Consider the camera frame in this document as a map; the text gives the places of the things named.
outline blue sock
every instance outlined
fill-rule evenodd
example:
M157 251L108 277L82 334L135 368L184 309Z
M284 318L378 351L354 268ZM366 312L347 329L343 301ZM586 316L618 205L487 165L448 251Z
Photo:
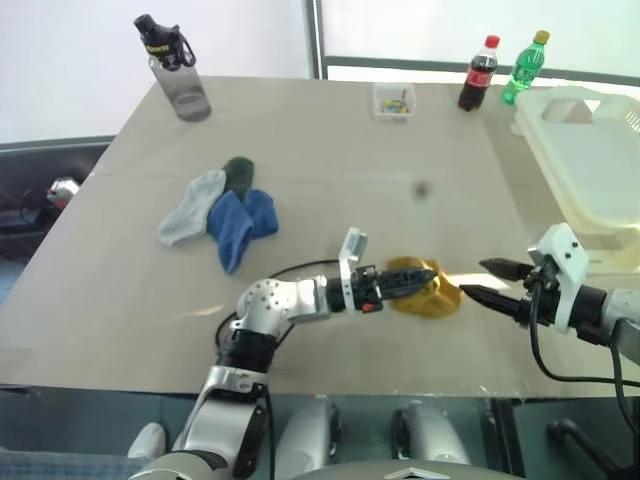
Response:
M207 232L218 243L218 257L225 272L238 268L254 230L253 220L232 190L213 205L207 217Z
M263 238L278 231L278 217L273 207L273 199L262 190L248 190L244 206L253 219L253 238Z

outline dark green sock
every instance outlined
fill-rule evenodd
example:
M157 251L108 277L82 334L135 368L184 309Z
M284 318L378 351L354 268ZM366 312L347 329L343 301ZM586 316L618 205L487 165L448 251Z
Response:
M240 201L253 183L253 162L245 157L233 157L222 167L227 175L224 191L233 190Z

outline gray water bottle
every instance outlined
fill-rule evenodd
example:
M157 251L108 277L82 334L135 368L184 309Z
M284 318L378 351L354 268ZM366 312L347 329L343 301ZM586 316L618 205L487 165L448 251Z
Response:
M199 122L211 115L211 105L194 66L196 57L180 27L158 25L151 15L141 15L133 24L149 54L149 67L179 118Z

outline green soda bottle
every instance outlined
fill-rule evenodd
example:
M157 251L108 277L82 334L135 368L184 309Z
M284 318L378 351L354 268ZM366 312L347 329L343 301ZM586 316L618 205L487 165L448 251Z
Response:
M513 72L511 72L511 80L502 92L504 102L513 105L516 95L531 87L533 79L536 78L544 63L544 46L548 41L549 32L538 30L536 36L533 37L533 43L518 55L518 60L513 67Z

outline plastic bottle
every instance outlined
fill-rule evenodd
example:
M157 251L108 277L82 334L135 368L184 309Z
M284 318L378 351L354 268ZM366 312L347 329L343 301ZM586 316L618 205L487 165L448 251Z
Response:
M187 122L207 118L211 105L194 66L196 57L180 33L180 27L158 25L148 14L139 16L133 23L149 53L149 67L176 115Z
M485 48L471 60L471 65L467 70L467 80L464 82L458 99L458 106L467 112L482 105L493 72L498 68L498 58L496 57L498 43L500 43L500 37L489 35L484 42Z
M511 80L502 92L502 100L509 105L515 103L519 92L531 87L533 79L540 72L544 63L544 46L549 41L549 36L549 32L538 30L533 37L533 43L518 55L518 60L511 72Z

